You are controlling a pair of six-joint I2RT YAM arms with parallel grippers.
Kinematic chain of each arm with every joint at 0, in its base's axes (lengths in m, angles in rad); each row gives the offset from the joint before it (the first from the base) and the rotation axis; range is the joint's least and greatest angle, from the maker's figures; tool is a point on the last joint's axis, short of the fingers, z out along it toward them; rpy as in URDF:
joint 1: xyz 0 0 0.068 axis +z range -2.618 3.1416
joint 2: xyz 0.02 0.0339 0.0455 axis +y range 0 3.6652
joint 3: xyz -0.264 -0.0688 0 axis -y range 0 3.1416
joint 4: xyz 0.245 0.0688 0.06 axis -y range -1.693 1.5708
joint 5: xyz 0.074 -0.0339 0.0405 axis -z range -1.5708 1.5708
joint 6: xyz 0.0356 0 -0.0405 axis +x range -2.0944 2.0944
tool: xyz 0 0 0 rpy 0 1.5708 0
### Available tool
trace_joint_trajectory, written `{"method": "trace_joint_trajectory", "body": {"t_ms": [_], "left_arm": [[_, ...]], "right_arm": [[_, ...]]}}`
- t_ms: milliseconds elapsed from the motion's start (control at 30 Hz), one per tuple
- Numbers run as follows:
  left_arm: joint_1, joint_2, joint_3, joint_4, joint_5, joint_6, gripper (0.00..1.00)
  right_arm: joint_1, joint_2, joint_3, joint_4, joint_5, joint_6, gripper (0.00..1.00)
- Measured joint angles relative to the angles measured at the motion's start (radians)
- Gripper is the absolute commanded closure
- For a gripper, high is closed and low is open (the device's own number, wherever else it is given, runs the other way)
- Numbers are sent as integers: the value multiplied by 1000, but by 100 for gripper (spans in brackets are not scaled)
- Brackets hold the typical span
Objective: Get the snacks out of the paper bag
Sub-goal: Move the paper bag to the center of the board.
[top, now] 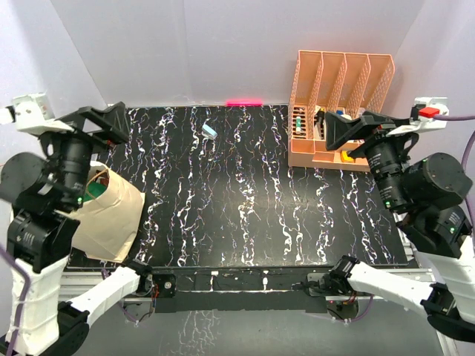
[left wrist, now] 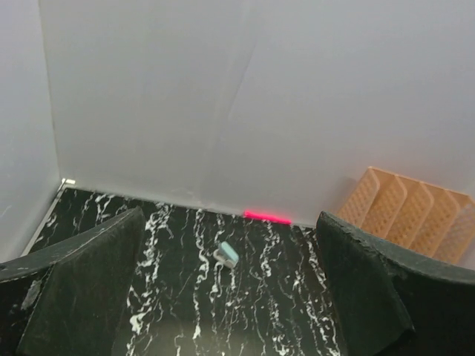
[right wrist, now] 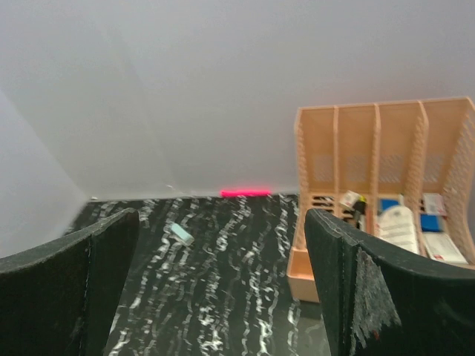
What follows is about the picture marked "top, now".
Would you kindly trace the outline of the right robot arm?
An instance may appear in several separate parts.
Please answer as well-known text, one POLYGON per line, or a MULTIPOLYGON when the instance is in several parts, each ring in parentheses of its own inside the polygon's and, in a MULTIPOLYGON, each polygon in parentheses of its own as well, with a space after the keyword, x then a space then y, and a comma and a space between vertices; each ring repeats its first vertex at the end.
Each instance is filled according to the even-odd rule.
POLYGON ((409 163, 419 134, 447 119, 442 106, 414 105, 406 119, 371 111, 357 119, 327 112, 324 119, 328 150, 350 140, 361 142, 350 157, 367 160, 384 206, 402 216, 397 228, 431 261, 442 281, 410 280, 344 256, 320 279, 305 279, 303 290, 312 297, 379 296, 419 313, 447 337, 473 342, 474 221, 461 206, 472 180, 449 154, 434 153, 409 163))

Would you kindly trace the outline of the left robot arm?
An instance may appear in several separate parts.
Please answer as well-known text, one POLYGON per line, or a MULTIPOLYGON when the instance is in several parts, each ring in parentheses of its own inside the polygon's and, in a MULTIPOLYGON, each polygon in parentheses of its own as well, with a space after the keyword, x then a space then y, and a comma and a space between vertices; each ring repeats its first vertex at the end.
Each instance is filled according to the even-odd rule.
POLYGON ((60 118, 42 94, 20 96, 1 109, 1 123, 35 136, 42 155, 21 152, 1 170, 1 199, 14 217, 1 257, 13 275, 10 326, 3 355, 72 355, 90 328, 112 306, 153 287, 151 267, 126 260, 92 289, 68 301, 59 298, 86 191, 91 157, 128 141, 125 105, 80 108, 60 118))

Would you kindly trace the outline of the brown paper bag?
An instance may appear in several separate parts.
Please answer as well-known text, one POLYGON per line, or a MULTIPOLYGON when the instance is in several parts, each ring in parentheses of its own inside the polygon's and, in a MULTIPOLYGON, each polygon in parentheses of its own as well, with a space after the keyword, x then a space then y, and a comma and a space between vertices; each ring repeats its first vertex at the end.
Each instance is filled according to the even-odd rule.
POLYGON ((137 237, 145 194, 106 164, 92 161, 87 197, 92 195, 93 179, 100 176, 105 176, 108 181, 105 191, 68 215, 80 221, 72 246, 90 259, 121 263, 137 237))

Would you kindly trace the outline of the green chips bag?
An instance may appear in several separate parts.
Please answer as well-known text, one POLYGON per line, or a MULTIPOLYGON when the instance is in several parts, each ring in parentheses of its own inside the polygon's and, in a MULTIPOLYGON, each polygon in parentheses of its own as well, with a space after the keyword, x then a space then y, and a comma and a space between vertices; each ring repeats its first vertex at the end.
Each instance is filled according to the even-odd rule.
POLYGON ((109 183, 109 177, 107 173, 97 174, 92 177, 87 184, 83 202, 95 200, 100 195, 105 193, 109 183))

